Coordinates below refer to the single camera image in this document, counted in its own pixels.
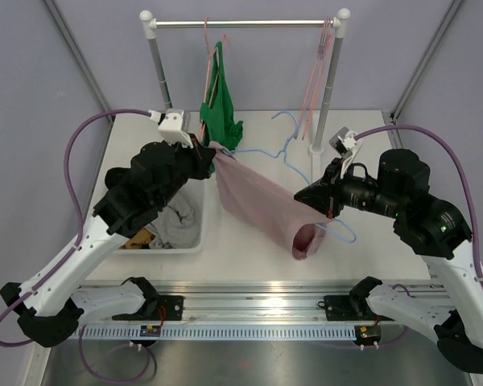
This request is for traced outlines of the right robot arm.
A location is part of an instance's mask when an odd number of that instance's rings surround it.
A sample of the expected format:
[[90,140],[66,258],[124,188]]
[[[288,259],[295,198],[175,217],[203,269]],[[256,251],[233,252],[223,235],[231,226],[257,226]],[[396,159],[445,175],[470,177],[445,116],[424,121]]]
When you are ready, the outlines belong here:
[[384,152],[375,178],[357,177],[353,168],[343,172],[341,158],[333,159],[320,179],[295,193],[295,200],[329,218],[352,207],[393,219],[394,234],[423,258],[454,307],[429,306],[366,277],[349,293],[351,313],[393,319],[429,338],[456,368],[483,374],[483,288],[472,232],[460,210],[430,194],[430,168],[410,150]]

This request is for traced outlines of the black tank top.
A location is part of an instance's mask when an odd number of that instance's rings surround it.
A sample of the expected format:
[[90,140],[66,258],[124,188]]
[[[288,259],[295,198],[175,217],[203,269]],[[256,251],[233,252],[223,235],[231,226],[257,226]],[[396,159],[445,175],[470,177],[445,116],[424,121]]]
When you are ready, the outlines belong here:
[[132,193],[130,169],[122,167],[109,169],[105,175],[105,186],[107,188],[105,196],[108,199],[130,197]]

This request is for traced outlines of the white plastic mesh basket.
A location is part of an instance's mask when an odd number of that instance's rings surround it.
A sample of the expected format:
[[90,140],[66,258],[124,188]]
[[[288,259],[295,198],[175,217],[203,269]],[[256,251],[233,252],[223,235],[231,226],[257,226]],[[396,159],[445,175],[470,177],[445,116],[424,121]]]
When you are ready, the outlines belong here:
[[208,184],[189,180],[156,220],[146,226],[153,239],[145,248],[120,248],[114,255],[172,255],[198,253],[208,223]]

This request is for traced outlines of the mauve pink tank top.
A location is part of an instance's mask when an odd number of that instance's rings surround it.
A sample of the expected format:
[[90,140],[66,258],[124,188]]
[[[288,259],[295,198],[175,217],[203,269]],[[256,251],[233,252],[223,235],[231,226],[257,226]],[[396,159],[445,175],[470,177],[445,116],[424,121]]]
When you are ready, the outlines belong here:
[[222,207],[257,228],[298,261],[315,254],[324,241],[324,214],[295,200],[294,195],[240,163],[217,142],[209,144]]

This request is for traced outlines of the grey tank top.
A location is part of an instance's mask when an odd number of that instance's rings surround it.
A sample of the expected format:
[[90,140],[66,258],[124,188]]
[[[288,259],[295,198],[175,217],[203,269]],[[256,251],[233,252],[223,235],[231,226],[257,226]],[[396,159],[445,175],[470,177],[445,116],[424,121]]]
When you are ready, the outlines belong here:
[[150,249],[192,248],[200,235],[200,221],[194,207],[176,194],[146,229],[155,236]]

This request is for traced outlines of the green tank top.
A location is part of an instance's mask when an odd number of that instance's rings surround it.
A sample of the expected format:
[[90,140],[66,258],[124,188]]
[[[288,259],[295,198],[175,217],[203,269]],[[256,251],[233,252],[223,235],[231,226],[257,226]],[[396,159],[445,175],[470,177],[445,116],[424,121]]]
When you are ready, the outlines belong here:
[[242,140],[243,121],[236,121],[234,117],[221,41],[216,43],[210,55],[206,80],[208,83],[200,107],[200,141],[204,146],[217,142],[228,150],[235,150]]

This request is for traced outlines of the tan brown tank top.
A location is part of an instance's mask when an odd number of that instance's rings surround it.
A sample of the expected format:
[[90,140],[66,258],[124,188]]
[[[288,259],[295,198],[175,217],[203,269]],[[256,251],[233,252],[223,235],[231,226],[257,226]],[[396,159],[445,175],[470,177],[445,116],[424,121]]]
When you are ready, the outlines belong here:
[[155,236],[146,228],[142,228],[130,238],[121,249],[148,249]]

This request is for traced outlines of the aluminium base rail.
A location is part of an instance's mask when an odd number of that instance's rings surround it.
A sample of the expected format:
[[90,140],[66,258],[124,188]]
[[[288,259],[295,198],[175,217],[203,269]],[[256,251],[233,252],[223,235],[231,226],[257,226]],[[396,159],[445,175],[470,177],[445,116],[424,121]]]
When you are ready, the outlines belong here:
[[154,281],[167,316],[147,321],[91,322],[83,339],[162,341],[353,341],[358,326],[385,327],[389,318],[351,311],[352,282]]

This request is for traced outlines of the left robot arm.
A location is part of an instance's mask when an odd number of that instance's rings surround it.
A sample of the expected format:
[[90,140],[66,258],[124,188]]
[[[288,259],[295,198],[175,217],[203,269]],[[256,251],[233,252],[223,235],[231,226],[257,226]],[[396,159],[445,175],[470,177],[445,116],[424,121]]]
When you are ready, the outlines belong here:
[[80,286],[104,259],[153,222],[189,180],[208,179],[215,155],[197,141],[189,147],[151,142],[129,167],[109,170],[108,190],[75,239],[32,279],[9,282],[0,290],[27,340],[54,347],[90,322],[148,320],[157,314],[159,294],[144,277],[110,288]]

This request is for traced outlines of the white metal clothes rack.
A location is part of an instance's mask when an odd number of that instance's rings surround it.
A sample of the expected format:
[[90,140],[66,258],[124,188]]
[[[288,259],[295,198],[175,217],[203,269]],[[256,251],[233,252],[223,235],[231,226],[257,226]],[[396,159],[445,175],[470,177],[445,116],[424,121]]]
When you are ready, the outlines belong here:
[[[208,20],[208,33],[215,28],[233,29],[233,35],[225,36],[223,56],[225,76],[234,105],[236,121],[242,110],[291,109],[299,122],[296,139],[309,140],[308,157],[311,159],[311,179],[321,176],[321,158],[325,152],[322,145],[332,88],[336,77],[345,30],[351,12],[347,8],[338,10],[335,16],[325,19],[305,20]],[[318,99],[308,123],[308,105],[312,82],[316,70],[320,38],[326,20],[332,18],[332,41],[327,56]],[[157,32],[161,29],[196,28],[204,34],[204,19],[201,21],[160,22],[153,14],[144,10],[139,19],[146,36],[156,70],[157,80],[165,109],[177,108],[172,101],[163,61],[159,51]],[[215,44],[209,40],[211,48]],[[197,126],[200,134],[200,107],[204,98],[204,85],[208,64],[200,60],[199,68],[179,67],[176,74],[183,77],[181,87],[190,87],[197,94]]]

